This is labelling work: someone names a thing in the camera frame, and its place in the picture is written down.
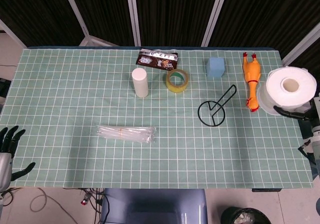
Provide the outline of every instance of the chocolate wrapper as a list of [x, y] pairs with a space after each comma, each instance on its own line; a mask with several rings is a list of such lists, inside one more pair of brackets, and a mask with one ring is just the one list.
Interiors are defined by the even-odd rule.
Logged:
[[137, 65], [171, 71], [177, 69], [178, 53], [163, 53], [141, 49], [136, 60]]

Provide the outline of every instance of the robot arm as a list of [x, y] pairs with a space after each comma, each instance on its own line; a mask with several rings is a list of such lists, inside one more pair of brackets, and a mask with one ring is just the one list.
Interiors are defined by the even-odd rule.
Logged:
[[10, 186], [10, 182], [28, 174], [36, 165], [35, 162], [32, 162], [25, 169], [12, 173], [18, 142], [26, 132], [23, 129], [15, 134], [18, 128], [19, 126], [16, 125], [9, 131], [7, 127], [0, 131], [0, 192], [5, 191]]

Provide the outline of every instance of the tape roll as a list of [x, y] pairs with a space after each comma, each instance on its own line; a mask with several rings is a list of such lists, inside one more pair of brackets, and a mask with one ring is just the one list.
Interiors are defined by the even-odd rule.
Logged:
[[[183, 81], [183, 84], [174, 85], [170, 81], [171, 77], [181, 78]], [[166, 75], [166, 81], [165, 81], [166, 87], [173, 93], [183, 92], [187, 88], [188, 82], [189, 82], [188, 73], [184, 70], [181, 70], [181, 69], [173, 69], [173, 70], [169, 71]]]

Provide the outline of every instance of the orange rubber chicken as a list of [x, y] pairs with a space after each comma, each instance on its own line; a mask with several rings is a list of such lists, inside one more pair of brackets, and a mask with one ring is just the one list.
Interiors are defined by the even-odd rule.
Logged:
[[259, 108], [259, 103], [256, 97], [256, 88], [261, 76], [261, 72], [260, 64], [257, 61], [256, 54], [252, 54], [252, 59], [252, 62], [248, 63], [247, 53], [243, 53], [244, 80], [249, 84], [250, 88], [250, 97], [247, 99], [246, 105], [249, 107], [251, 112], [255, 112]]

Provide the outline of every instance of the black wire holder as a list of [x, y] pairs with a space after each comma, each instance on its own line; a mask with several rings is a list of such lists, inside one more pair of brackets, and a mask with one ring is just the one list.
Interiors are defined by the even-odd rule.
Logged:
[[[233, 93], [231, 94], [231, 96], [230, 96], [223, 104], [220, 104], [219, 102], [222, 100], [222, 98], [224, 98], [224, 96], [225, 96], [232, 88], [234, 88], [234, 91], [233, 91]], [[217, 127], [217, 126], [221, 125], [221, 124], [225, 121], [225, 119], [226, 119], [226, 111], [225, 111], [225, 109], [223, 108], [223, 106], [224, 106], [236, 93], [237, 93], [237, 87], [236, 87], [236, 85], [233, 84], [233, 85], [231, 85], [231, 86], [228, 88], [228, 90], [226, 90], [226, 92], [220, 97], [220, 99], [219, 99], [218, 101], [207, 100], [207, 101], [202, 102], [202, 103], [200, 104], [200, 106], [198, 107], [198, 118], [199, 118], [199, 120], [200, 120], [203, 124], [205, 124], [206, 126], [208, 126], [208, 127]], [[218, 110], [216, 110], [216, 111], [211, 115], [211, 118], [212, 118], [212, 121], [213, 121], [213, 125], [211, 125], [210, 123], [208, 124], [208, 123], [206, 123], [204, 120], [201, 119], [200, 109], [201, 109], [201, 107], [202, 107], [203, 105], [205, 105], [205, 104], [208, 105], [210, 111], [212, 111], [217, 105], [219, 106]], [[220, 109], [223, 111], [223, 118], [222, 118], [222, 120], [221, 120], [218, 124], [216, 124], [214, 116], [215, 116], [215, 114], [216, 114]]]

